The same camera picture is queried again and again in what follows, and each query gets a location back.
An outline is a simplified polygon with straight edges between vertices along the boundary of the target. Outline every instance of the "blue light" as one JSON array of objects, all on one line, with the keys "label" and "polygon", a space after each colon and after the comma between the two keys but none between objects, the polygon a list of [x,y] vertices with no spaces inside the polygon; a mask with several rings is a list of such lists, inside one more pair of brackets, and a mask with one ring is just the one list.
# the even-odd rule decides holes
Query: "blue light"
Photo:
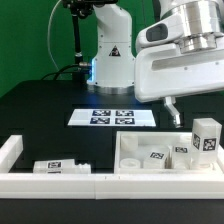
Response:
[{"label": "blue light", "polygon": [[92,74],[91,74],[92,76],[91,76],[90,80],[93,82],[94,79],[95,79],[95,59],[92,60],[92,70],[91,70],[91,72],[92,72]]}]

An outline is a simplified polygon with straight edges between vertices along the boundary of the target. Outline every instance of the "black tabletop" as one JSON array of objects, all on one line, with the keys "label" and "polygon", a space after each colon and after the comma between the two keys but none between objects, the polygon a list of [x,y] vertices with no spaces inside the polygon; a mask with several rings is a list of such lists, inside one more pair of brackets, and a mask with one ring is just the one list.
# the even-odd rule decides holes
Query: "black tabletop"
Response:
[{"label": "black tabletop", "polygon": [[[190,132],[193,119],[224,123],[220,93],[177,98],[176,129],[161,101],[103,95],[70,81],[27,81],[0,99],[0,145],[23,135],[24,152],[10,172],[32,172],[37,160],[69,159],[112,173],[117,131]],[[74,109],[151,109],[156,127],[68,127]],[[222,133],[220,144],[224,146]],[[0,223],[223,223],[223,200],[0,200]]]}]

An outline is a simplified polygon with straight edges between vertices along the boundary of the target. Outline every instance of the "green wall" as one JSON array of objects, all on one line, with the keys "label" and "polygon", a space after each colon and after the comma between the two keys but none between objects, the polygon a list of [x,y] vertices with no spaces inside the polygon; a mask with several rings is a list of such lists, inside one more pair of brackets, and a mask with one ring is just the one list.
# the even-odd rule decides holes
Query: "green wall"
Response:
[{"label": "green wall", "polygon": [[[7,0],[0,7],[0,96],[24,80],[38,80],[55,68],[47,52],[47,26],[57,0]],[[154,22],[151,0],[120,0],[133,18],[133,54],[137,33]],[[95,15],[80,21],[85,60],[96,54]],[[51,33],[54,58],[59,65],[73,63],[74,46],[70,12],[58,8]]]}]

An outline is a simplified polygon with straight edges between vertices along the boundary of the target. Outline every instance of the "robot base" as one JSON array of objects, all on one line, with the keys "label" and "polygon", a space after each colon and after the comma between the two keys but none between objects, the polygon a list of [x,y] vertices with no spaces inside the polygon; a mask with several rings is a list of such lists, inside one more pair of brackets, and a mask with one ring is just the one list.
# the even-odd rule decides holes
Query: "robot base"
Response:
[{"label": "robot base", "polygon": [[134,92],[134,86],[128,86],[124,88],[115,87],[100,87],[95,85],[88,85],[88,90],[91,92],[119,95],[119,94],[129,94]]}]

